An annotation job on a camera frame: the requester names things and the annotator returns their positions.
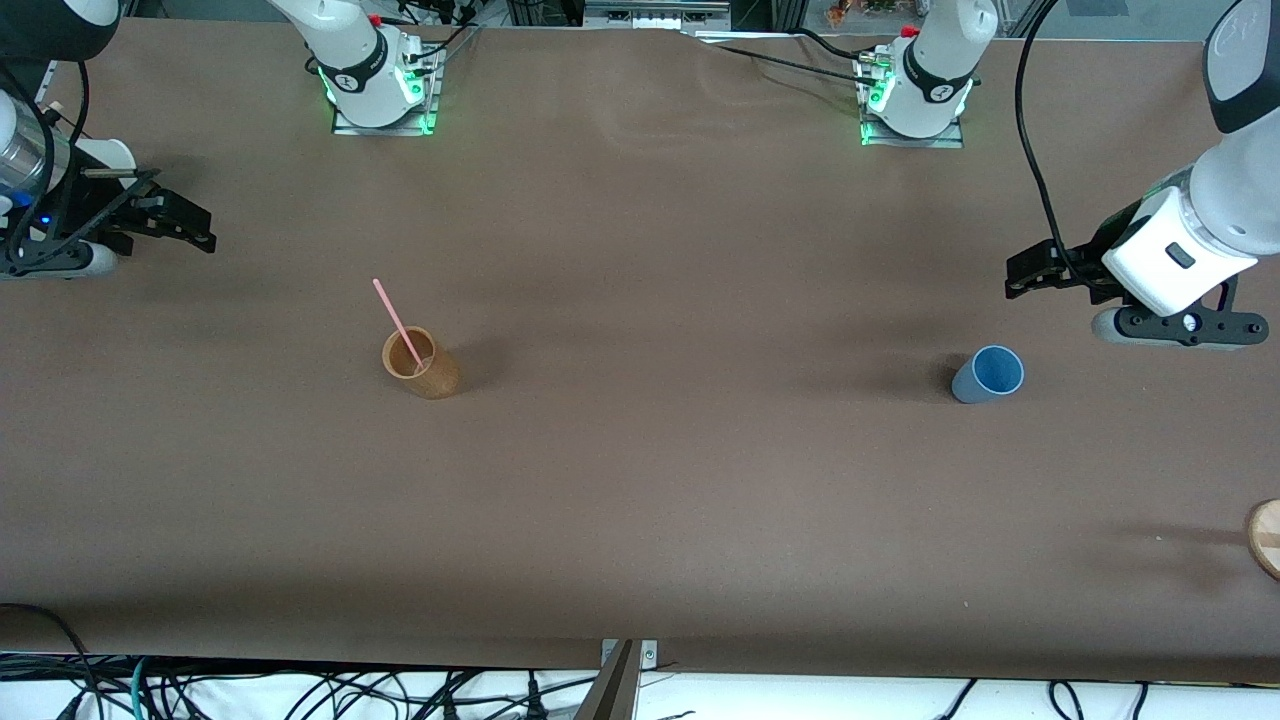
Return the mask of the blue cup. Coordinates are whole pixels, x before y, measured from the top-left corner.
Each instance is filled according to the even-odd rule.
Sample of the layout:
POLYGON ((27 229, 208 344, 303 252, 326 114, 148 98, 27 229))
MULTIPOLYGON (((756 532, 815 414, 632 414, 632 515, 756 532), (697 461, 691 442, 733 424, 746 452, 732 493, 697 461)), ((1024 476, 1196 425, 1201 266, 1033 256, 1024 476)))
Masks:
POLYGON ((1011 348, 987 345, 957 369, 951 393, 961 404, 987 404, 1018 392, 1024 380, 1025 366, 1011 348))

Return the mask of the pink straw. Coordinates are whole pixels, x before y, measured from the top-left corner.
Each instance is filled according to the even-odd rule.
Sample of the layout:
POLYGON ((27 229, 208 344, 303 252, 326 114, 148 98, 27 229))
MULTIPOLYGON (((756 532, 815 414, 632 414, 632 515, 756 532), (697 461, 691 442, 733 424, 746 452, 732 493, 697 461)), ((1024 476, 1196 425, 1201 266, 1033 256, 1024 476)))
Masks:
POLYGON ((390 297, 389 297, 389 295, 388 295, 384 284, 376 277, 371 278, 371 282, 372 282, 372 287, 375 288, 375 291, 378 293, 378 297, 380 299, 380 301, 381 301, 381 304, 383 304, 387 314, 392 319, 392 322, 393 322, 393 324, 396 327, 396 331, 397 331, 398 336, 401 337, 401 340, 402 340, 406 350, 410 352, 410 356, 415 361, 415 370, 416 372, 421 372, 424 369, 424 366, 425 366, 424 360, 422 360, 420 352, 417 351, 416 346, 413 345, 413 341, 410 337, 410 333, 407 332, 407 328, 404 327, 404 323, 401 320, 401 315, 396 310, 394 304, 390 301, 390 297))

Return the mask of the brown wooden cup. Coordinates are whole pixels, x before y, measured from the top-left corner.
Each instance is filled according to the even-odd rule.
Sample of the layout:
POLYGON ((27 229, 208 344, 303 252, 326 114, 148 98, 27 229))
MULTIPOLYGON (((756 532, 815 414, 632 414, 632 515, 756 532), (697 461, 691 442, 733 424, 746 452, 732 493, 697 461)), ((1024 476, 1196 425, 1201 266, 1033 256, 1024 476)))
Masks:
POLYGON ((454 357, 421 327, 392 333, 381 348, 384 369, 408 391, 428 400, 448 398, 461 387, 454 357))

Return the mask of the round wooden disc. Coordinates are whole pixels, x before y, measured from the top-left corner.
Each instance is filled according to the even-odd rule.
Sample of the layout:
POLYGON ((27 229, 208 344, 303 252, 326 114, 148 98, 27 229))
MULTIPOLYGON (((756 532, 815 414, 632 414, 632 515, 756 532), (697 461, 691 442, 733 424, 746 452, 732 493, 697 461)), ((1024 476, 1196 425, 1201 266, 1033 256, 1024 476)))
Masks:
POLYGON ((1280 498, 1265 500, 1249 511, 1245 541, 1258 568, 1280 583, 1280 498))

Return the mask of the grey metal box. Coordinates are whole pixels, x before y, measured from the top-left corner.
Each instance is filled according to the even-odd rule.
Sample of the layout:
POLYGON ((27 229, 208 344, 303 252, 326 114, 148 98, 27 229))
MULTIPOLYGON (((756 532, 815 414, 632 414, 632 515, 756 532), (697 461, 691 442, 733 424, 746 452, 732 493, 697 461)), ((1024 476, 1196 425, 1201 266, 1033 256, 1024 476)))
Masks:
POLYGON ((730 32, 730 0, 584 0, 586 29, 675 29, 730 32))

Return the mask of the grey metal beam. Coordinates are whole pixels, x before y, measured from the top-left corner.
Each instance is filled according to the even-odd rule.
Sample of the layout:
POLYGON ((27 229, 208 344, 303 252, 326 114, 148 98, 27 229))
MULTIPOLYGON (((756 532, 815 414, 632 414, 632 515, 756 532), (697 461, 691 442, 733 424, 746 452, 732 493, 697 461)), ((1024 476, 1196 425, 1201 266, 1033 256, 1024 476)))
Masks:
POLYGON ((634 720, 643 660, 641 641, 617 641, 573 720, 634 720))

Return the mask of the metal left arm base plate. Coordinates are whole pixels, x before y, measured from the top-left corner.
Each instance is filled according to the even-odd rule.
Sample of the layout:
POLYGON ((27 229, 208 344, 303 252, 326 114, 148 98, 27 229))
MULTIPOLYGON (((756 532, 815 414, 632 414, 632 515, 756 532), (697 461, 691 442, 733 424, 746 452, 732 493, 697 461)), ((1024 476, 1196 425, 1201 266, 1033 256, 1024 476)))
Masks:
POLYGON ((858 90, 861 143, 918 149, 960 149, 963 132, 959 117, 972 86, 965 85, 956 99, 929 104, 910 100, 915 88, 893 72, 895 59, 887 45, 861 51, 852 60, 858 79, 869 79, 858 90))

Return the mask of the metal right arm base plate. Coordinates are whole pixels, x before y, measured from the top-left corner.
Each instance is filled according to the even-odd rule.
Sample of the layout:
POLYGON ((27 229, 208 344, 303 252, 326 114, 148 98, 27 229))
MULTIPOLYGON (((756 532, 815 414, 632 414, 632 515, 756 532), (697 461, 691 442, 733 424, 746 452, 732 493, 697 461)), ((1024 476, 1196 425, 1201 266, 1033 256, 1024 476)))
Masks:
POLYGON ((339 108, 330 88, 332 133, 344 136, 425 137, 435 132, 445 74, 447 54, 411 63, 396 72, 396 91, 384 104, 404 105, 404 114, 383 126, 360 126, 339 108))

